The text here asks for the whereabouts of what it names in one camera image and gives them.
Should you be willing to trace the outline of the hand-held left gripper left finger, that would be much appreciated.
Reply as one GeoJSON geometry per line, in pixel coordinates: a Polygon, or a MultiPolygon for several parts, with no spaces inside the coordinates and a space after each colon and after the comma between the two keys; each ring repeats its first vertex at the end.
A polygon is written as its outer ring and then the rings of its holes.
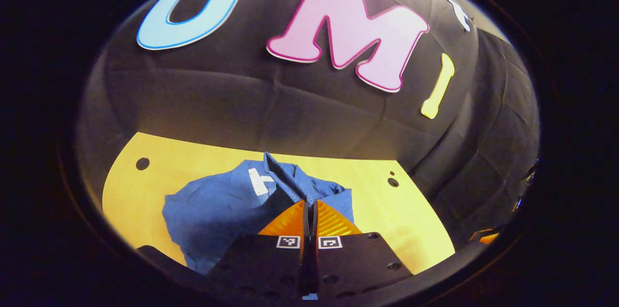
{"type": "Polygon", "coordinates": [[[308,294],[307,216],[307,202],[300,201],[258,234],[242,234],[210,270],[208,279],[235,293],[300,300],[308,294]]]}

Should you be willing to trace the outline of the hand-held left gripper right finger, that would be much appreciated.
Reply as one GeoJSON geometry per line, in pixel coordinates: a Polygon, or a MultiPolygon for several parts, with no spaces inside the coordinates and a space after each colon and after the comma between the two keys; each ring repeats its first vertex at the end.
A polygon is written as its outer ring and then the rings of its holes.
{"type": "Polygon", "coordinates": [[[318,298],[358,296],[413,277],[383,235],[362,232],[321,200],[314,204],[314,230],[318,298]]]}

